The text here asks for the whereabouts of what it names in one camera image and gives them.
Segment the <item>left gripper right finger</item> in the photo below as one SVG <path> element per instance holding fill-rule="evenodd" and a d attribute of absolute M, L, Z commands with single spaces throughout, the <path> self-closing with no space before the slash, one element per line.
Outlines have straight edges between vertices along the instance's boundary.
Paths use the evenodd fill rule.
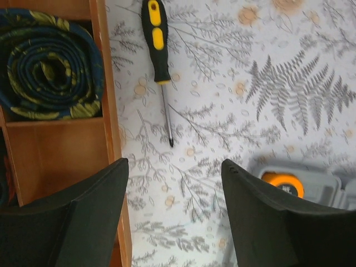
<path fill-rule="evenodd" d="M 233 161 L 222 187 L 238 266 L 354 266 L 355 212 L 293 196 Z"/>

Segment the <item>grey plastic tool case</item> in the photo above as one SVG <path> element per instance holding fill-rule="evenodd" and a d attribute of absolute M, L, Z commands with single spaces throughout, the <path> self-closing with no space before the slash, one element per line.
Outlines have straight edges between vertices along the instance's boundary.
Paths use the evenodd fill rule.
<path fill-rule="evenodd" d="M 304 200 L 344 210 L 355 210 L 355 179 L 343 178 L 312 165 L 268 160 L 250 166 L 250 172 L 261 179 L 266 172 L 295 175 L 304 186 Z"/>

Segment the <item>orange tape measure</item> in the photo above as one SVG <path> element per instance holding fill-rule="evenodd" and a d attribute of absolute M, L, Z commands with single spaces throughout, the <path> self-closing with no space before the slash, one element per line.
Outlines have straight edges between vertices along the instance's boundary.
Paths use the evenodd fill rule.
<path fill-rule="evenodd" d="M 304 197 L 303 183 L 292 174 L 266 172 L 261 179 L 289 194 L 299 198 Z"/>

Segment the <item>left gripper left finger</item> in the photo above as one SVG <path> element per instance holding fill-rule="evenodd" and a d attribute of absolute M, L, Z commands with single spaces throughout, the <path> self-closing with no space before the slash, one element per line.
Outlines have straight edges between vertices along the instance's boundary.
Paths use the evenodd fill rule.
<path fill-rule="evenodd" d="M 109 266 L 128 181 L 121 158 L 68 188 L 1 209 L 1 266 Z"/>

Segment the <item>yellow black screwdriver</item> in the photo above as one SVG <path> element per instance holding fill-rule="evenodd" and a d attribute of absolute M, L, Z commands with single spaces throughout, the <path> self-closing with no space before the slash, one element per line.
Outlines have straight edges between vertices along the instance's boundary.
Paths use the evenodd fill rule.
<path fill-rule="evenodd" d="M 159 0 L 145 0 L 141 7 L 141 25 L 150 59 L 154 67 L 154 81 L 161 86 L 169 145 L 174 146 L 169 103 L 165 86 L 171 82 L 168 64 L 168 22 L 164 4 Z"/>

